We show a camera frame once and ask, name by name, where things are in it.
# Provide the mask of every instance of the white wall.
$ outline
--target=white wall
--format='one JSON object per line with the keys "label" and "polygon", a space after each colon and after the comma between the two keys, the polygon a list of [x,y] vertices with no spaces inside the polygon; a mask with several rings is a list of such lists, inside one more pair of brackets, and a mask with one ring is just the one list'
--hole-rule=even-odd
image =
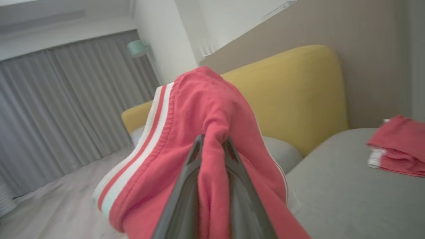
{"label": "white wall", "polygon": [[135,19],[164,83],[198,66],[174,0],[137,0]]}
{"label": "white wall", "polygon": [[425,1],[410,0],[412,117],[425,122]]}
{"label": "white wall", "polygon": [[0,60],[81,41],[93,37],[136,29],[133,20],[116,18],[98,21],[75,20],[0,37]]}
{"label": "white wall", "polygon": [[207,27],[221,48],[267,17],[287,0],[199,0]]}

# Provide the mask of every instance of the red cloth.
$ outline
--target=red cloth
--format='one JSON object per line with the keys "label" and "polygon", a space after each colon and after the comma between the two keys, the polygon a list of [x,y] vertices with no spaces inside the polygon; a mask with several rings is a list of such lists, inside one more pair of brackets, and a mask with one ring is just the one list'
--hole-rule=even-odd
{"label": "red cloth", "polygon": [[401,174],[425,176],[425,124],[395,116],[369,140],[368,145],[386,153],[380,168]]}
{"label": "red cloth", "polygon": [[94,199],[130,239],[150,238],[195,138],[205,134],[198,177],[201,238],[230,234],[229,180],[221,144],[231,136],[280,238],[310,238],[286,207],[283,171],[266,150],[235,86],[200,67],[159,87],[135,152],[99,183]]}

